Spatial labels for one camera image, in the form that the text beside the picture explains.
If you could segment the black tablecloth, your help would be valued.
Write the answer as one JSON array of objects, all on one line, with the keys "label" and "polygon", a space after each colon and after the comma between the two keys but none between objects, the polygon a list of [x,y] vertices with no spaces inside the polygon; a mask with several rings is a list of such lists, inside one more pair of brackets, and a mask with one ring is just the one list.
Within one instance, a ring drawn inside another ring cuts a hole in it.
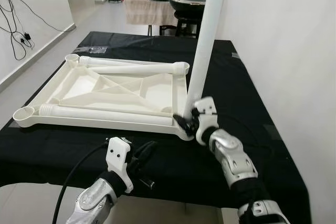
[{"label": "black tablecloth", "polygon": [[[244,63],[232,58],[237,46],[217,40],[212,49],[204,96],[212,97],[221,114],[220,126],[245,143],[247,154],[261,169],[267,191],[291,224],[312,224],[305,182],[282,138],[271,138],[263,125],[274,125]],[[21,128],[10,115],[0,116],[0,187],[8,184],[67,183],[89,187],[106,168],[97,151],[75,172],[77,162],[109,137],[126,137],[158,147],[144,169],[152,189],[137,186],[135,197],[171,200],[219,208],[237,207],[221,165],[204,147],[172,134],[97,130],[81,126],[33,125]]]}]

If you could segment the clear plastic sheet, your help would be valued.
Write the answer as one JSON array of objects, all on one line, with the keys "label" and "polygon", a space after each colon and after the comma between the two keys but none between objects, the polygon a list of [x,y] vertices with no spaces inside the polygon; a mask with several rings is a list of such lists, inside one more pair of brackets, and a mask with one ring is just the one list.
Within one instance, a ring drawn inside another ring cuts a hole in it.
[{"label": "clear plastic sheet", "polygon": [[79,52],[84,52],[87,54],[105,54],[108,47],[107,46],[90,46],[90,47],[78,47]]}]

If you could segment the white plastic table top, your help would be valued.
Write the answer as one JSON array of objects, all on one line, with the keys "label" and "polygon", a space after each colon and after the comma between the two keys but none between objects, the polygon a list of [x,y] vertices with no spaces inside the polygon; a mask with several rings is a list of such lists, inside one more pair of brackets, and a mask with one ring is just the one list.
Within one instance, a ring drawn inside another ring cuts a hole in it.
[{"label": "white plastic table top", "polygon": [[32,125],[88,126],[177,135],[188,140],[173,120],[171,126],[147,125],[69,117],[40,116],[43,104],[172,117],[183,111],[187,95],[187,75],[177,74],[99,74],[89,70],[99,65],[78,63],[80,55],[69,54],[36,96],[17,109],[13,119],[21,127]]}]

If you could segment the black round stool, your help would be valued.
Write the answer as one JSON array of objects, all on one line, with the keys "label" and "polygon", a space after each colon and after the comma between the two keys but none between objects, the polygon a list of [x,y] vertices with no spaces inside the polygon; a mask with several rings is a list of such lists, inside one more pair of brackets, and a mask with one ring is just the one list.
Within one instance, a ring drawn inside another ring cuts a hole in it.
[{"label": "black round stool", "polygon": [[199,38],[203,18],[202,11],[176,10],[174,16],[177,18],[176,37]]}]

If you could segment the beige cloth covered table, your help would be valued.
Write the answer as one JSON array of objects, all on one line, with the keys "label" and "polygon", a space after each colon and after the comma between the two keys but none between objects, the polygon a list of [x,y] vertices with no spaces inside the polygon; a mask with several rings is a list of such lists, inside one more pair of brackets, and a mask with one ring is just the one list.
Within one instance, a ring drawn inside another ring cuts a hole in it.
[{"label": "beige cloth covered table", "polygon": [[123,0],[125,22],[130,25],[177,25],[175,10],[169,2]]}]

